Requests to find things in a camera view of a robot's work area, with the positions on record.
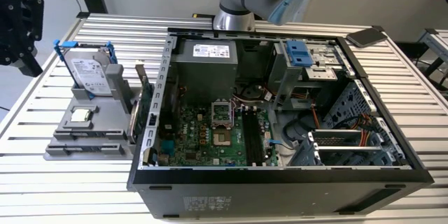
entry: black smartphone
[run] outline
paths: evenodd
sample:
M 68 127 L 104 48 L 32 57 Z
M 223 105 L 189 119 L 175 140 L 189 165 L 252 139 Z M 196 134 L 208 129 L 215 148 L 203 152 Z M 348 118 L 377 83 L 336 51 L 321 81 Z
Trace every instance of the black smartphone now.
M 347 39 L 357 46 L 357 47 L 368 47 L 375 43 L 385 41 L 387 36 L 375 28 L 369 28 L 356 33 L 351 33 L 347 35 Z

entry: aluminum workbench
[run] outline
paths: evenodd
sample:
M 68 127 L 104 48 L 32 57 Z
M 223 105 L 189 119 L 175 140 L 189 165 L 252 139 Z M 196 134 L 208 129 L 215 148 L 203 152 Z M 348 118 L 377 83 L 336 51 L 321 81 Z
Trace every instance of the aluminum workbench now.
M 425 43 L 439 58 L 448 63 L 448 30 L 427 29 L 419 42 Z
M 209 19 L 92 14 L 77 19 L 63 40 L 112 41 L 124 77 L 140 80 L 143 60 L 155 80 L 168 27 L 211 29 Z M 260 32 L 345 36 L 363 26 L 257 22 Z M 448 103 L 388 38 L 351 49 L 436 183 L 365 217 L 213 219 L 221 223 L 448 223 Z M 73 81 L 56 54 L 0 124 L 0 223 L 160 223 L 137 193 L 127 192 L 131 161 L 45 161 L 43 153 L 71 101 Z

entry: motherboard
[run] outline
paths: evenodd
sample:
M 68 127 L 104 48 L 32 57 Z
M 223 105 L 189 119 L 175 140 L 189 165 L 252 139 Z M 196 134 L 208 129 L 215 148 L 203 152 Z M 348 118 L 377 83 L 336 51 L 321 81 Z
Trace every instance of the motherboard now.
M 276 166 L 268 113 L 217 101 L 181 106 L 179 131 L 161 142 L 163 166 Z

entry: power supply label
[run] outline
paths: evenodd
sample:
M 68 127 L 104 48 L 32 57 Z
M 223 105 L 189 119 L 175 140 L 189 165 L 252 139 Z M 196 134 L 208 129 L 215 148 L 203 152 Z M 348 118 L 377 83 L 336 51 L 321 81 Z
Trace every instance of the power supply label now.
M 76 75 L 81 81 L 79 85 L 92 94 L 111 94 L 101 64 L 92 59 L 72 59 L 72 64 L 75 66 Z
M 184 197 L 187 211 L 227 211 L 232 202 L 231 196 Z
M 229 46 L 195 45 L 193 57 L 231 58 Z

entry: green circuit board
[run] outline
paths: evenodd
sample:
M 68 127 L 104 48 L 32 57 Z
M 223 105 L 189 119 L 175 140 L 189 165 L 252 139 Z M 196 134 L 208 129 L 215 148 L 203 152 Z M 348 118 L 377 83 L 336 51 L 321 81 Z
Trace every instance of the green circuit board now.
M 264 149 L 264 132 L 271 132 L 268 114 L 257 113 L 260 141 Z M 180 109 L 179 134 L 175 139 L 175 152 L 169 166 L 247 166 L 243 118 L 239 111 L 233 116 L 231 130 L 212 128 L 211 107 L 184 106 Z M 265 159 L 267 166 L 276 166 L 275 147 L 272 156 Z

